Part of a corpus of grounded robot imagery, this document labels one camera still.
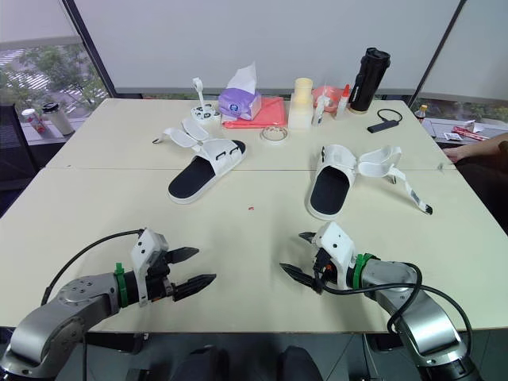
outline tape roll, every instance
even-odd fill
[[[260,136],[262,141],[266,141],[271,145],[281,145],[286,141],[288,134],[287,128],[270,125],[261,131]]]

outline black thermos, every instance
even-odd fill
[[[349,109],[357,114],[366,113],[371,105],[384,72],[390,66],[390,55],[376,48],[368,48],[360,62],[360,72],[349,96]]]

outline red package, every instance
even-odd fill
[[[251,121],[237,119],[224,121],[227,129],[264,129],[269,125],[286,125],[286,108],[281,97],[261,98],[261,110]]]
[[[463,129],[457,125],[453,127],[452,132],[458,133],[459,135],[461,135],[463,137],[470,137],[471,139],[480,140],[480,141],[488,139],[488,137],[482,137],[481,135],[479,135],[477,133],[472,133],[471,131],[469,131],[467,129]]]

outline slide sandal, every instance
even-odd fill
[[[306,200],[310,214],[325,221],[335,219],[355,181],[355,166],[356,157],[346,147],[323,147]]]
[[[187,133],[166,129],[164,135],[181,147],[192,148],[196,156],[171,181],[167,192],[173,202],[190,204],[244,159],[245,144],[238,140],[214,139],[190,118],[185,119],[182,125]]]
[[[358,173],[366,177],[385,177],[392,176],[393,182],[395,179],[401,179],[405,186],[406,192],[420,208],[420,210],[427,214],[432,214],[433,209],[430,205],[425,204],[414,192],[411,185],[407,182],[406,175],[396,168],[402,150],[400,147],[391,147],[390,145],[372,151],[360,156],[358,163]]]

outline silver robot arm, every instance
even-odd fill
[[[215,279],[215,274],[199,275],[178,286],[170,283],[168,265],[187,260],[198,250],[167,248],[164,236],[145,229],[131,252],[132,271],[124,273],[117,264],[115,272],[84,276],[62,287],[14,330],[0,359],[0,379],[54,379],[84,334],[120,308],[136,302],[146,306],[168,296],[178,301]]]
[[[397,314],[412,295],[418,280],[414,268],[401,262],[382,261],[370,254],[357,255],[352,240],[335,222],[324,225],[317,233],[302,233],[300,237],[318,249],[314,277],[290,264],[281,267],[291,278],[319,294],[365,293],[390,315]],[[335,283],[336,288],[328,287],[327,282]],[[389,283],[401,286],[383,289]],[[452,321],[427,293],[419,290],[406,310],[394,319],[396,331],[423,380],[481,381]]]

